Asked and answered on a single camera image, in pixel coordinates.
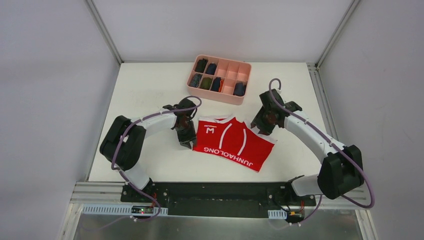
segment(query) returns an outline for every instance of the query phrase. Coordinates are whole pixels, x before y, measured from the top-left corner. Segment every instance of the tabletop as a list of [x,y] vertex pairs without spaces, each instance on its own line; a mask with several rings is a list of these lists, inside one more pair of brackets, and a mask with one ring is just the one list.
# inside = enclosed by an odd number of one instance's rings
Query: tabletop
[[[282,82],[281,97],[295,101],[322,130],[323,118],[318,106],[306,63],[251,62],[249,86],[242,105],[202,99],[194,125],[202,116],[233,114],[240,121],[252,121],[262,106],[259,94],[268,90],[271,79]],[[114,119],[143,117],[164,105],[177,104],[189,95],[187,79],[192,62],[123,63],[116,80],[109,109],[100,136],[103,141]],[[300,175],[317,174],[320,162],[296,136],[284,128],[276,128],[271,137],[277,140],[259,172],[233,161],[180,146],[175,130],[150,136],[143,144],[139,161],[155,182],[284,182]],[[123,182],[111,170],[111,163],[99,153],[94,157],[89,181]]]

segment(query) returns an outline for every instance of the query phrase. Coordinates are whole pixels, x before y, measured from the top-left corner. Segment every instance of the jersey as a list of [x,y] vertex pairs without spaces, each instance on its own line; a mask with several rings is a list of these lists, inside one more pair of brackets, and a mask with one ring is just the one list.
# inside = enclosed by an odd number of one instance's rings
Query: jersey
[[259,172],[276,140],[253,132],[234,116],[199,117],[194,151],[213,154]]

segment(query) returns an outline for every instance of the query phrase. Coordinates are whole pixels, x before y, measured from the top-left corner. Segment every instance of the wall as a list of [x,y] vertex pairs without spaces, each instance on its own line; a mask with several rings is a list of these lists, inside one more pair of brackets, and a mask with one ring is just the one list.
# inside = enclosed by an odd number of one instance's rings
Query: wall
[[362,150],[379,238],[422,239],[424,1],[364,0],[321,67],[340,140]]
[[125,61],[315,62],[351,0],[95,0]]
[[0,239],[56,239],[118,74],[84,1],[0,3]]

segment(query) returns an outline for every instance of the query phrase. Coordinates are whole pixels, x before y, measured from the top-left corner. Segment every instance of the pink organizer tray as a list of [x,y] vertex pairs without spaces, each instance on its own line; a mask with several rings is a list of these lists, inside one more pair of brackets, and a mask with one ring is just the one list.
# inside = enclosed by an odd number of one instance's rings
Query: pink organizer tray
[[[201,59],[207,59],[206,67],[204,68],[203,72],[196,72],[196,65]],[[215,74],[206,74],[205,72],[208,69],[209,64],[212,63],[216,64]],[[228,104],[241,105],[243,103],[243,99],[245,98],[246,93],[243,96],[233,95],[234,87],[236,83],[243,83],[243,85],[246,86],[247,92],[251,69],[252,66],[246,62],[228,60],[207,55],[199,55],[197,56],[196,61],[194,62],[194,66],[191,69],[190,77],[187,81],[188,92],[191,95],[200,98],[215,100]],[[197,87],[192,87],[190,86],[190,82],[192,81],[193,76],[195,74],[201,74],[201,80]],[[217,77],[220,77],[221,80],[223,80],[223,84],[221,85],[220,91],[212,91],[212,84],[210,85],[210,88],[208,90],[200,88],[204,78],[211,78],[213,82]]]

